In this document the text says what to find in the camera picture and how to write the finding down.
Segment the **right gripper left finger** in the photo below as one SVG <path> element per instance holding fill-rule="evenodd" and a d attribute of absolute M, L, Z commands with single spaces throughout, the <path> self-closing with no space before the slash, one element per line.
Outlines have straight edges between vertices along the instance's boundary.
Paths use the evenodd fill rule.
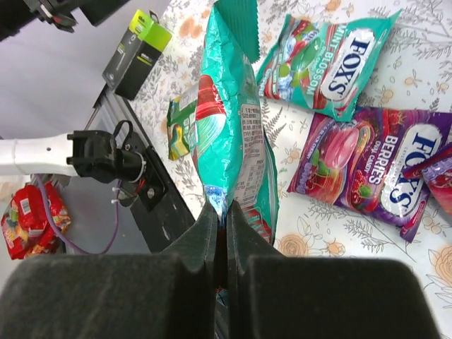
<path fill-rule="evenodd" d="M 1 293 L 2 338 L 212 338 L 218 217 L 158 254 L 23 261 Z"/>

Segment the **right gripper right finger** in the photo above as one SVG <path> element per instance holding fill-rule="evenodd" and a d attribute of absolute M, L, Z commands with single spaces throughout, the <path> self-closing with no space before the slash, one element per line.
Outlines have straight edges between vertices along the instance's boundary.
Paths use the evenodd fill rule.
<path fill-rule="evenodd" d="M 231 338 L 438 338 L 411 270 L 372 258 L 287 257 L 227 213 Z"/>

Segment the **teal mint candy bag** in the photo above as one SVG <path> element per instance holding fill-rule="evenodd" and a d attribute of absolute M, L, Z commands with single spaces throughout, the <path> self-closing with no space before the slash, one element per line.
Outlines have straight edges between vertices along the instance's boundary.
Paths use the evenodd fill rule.
<path fill-rule="evenodd" d="M 272 244 L 279 199 L 252 67 L 259 57 L 256 1 L 216 1 L 203 43 L 191 154 L 220 224 L 236 201 Z"/>
<path fill-rule="evenodd" d="M 286 15 L 278 40 L 256 75 L 259 95 L 336 121 L 351 121 L 399 15 L 348 23 Z"/>

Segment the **purple berries candy bag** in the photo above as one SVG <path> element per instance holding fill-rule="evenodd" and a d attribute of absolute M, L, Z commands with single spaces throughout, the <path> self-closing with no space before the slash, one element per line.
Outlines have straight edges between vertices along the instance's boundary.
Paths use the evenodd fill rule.
<path fill-rule="evenodd" d="M 423 179 L 438 204 L 451 215 L 451 143 L 402 173 L 407 179 Z"/>
<path fill-rule="evenodd" d="M 437 153 L 450 131 L 444 112 L 359 107 L 350 122 L 316 113 L 287 190 L 394 225 L 411 242 L 430 193 L 402 171 Z"/>

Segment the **teal mint candy bag front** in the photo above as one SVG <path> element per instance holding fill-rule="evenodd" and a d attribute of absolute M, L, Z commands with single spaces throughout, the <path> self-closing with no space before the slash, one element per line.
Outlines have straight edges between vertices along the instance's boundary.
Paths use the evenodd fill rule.
<path fill-rule="evenodd" d="M 351 121 L 399 15 L 348 23 L 286 15 L 278 40 L 256 75 L 259 95 L 336 121 Z"/>

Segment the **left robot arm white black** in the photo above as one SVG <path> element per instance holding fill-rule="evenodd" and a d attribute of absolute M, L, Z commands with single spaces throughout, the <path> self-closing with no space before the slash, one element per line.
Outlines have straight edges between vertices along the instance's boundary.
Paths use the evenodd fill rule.
<path fill-rule="evenodd" d="M 13 37 L 34 20 L 73 32 L 73 11 L 79 9 L 93 26 L 105 22 L 125 1 L 2 1 L 1 39 Z M 138 10 L 102 77 L 106 88 L 127 100 L 135 98 L 171 39 L 156 13 Z M 62 174 L 90 177 L 109 184 L 120 181 L 117 198 L 123 206 L 141 200 L 152 210 L 167 192 L 157 156 L 146 139 L 136 139 L 133 123 L 121 120 L 110 133 L 84 130 L 59 136 L 1 141 L 1 174 Z"/>

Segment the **red candy bag on floor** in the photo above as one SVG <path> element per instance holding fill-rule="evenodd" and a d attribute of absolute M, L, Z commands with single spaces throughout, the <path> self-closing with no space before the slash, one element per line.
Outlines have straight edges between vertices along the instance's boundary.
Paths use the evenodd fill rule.
<path fill-rule="evenodd" d="M 8 254 L 21 260 L 39 254 L 54 254 L 59 240 L 51 228 L 40 190 L 27 184 L 11 199 L 1 219 Z"/>

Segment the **green snack bag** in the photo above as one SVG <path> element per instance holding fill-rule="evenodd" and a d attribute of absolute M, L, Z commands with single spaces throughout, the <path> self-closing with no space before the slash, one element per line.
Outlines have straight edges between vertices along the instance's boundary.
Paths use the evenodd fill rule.
<path fill-rule="evenodd" d="M 194 129 L 198 85 L 191 86 L 169 101 L 167 138 L 169 159 L 177 160 L 191 152 L 191 132 Z"/>

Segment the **green black razor box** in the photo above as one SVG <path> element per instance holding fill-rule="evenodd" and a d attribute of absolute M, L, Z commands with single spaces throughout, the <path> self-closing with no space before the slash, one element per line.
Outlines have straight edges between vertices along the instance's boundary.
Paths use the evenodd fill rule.
<path fill-rule="evenodd" d="M 134 100 L 171 39 L 156 13 L 137 10 L 102 73 L 108 88 Z"/>

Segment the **floral table mat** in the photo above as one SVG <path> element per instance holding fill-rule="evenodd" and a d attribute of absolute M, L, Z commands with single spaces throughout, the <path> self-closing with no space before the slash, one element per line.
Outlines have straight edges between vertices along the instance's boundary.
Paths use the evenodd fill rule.
<path fill-rule="evenodd" d="M 244 283 L 236 338 L 451 337 L 451 218 L 421 181 L 398 178 L 451 139 L 400 109 L 451 110 L 442 65 L 382 52 L 361 98 L 371 109 L 350 123 L 262 100 L 280 209 L 273 252 L 248 261 L 250 234 L 230 232 Z"/>

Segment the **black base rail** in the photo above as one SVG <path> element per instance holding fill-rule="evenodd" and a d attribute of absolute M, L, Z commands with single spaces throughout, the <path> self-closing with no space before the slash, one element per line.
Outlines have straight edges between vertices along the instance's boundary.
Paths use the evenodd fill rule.
<path fill-rule="evenodd" d="M 131 136 L 127 136 L 128 127 L 123 126 L 117 136 L 118 144 L 127 141 L 125 148 L 142 153 L 148 164 L 143 188 L 134 193 L 130 184 L 122 186 L 124 200 L 121 201 L 119 231 L 109 253 L 161 252 L 185 233 L 195 223 L 196 217 L 128 101 L 105 86 L 93 109 L 87 128 L 113 132 L 120 121 L 130 121 L 133 127 Z"/>

